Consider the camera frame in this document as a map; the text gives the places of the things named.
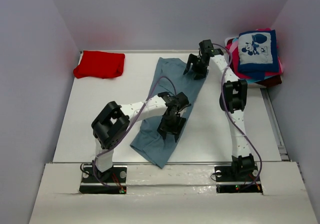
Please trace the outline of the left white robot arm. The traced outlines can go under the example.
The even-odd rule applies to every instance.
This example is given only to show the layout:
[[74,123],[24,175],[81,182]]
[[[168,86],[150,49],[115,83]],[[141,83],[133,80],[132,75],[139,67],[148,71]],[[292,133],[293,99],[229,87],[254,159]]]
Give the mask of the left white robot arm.
[[192,104],[180,92],[170,95],[161,92],[146,101],[119,105],[109,102],[91,124],[96,141],[95,158],[92,161],[93,176],[106,185],[113,167],[113,153],[117,145],[131,130],[135,122],[161,117],[156,132],[163,140],[167,135],[178,141],[187,119],[183,117],[186,108]]

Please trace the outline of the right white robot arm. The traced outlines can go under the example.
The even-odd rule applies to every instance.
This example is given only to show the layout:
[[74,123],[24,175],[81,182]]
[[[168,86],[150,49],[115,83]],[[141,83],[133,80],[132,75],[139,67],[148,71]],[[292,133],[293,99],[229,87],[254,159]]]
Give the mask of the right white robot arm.
[[251,141],[246,135],[244,110],[247,104],[248,83],[240,79],[230,68],[232,55],[228,51],[226,61],[223,47],[214,48],[210,39],[199,43],[198,55],[188,57],[184,75],[191,72],[195,80],[206,78],[208,67],[213,64],[220,74],[219,105],[225,112],[229,123],[232,141],[232,162],[229,166],[216,166],[213,173],[216,182],[245,182],[257,170],[253,154],[250,150]]

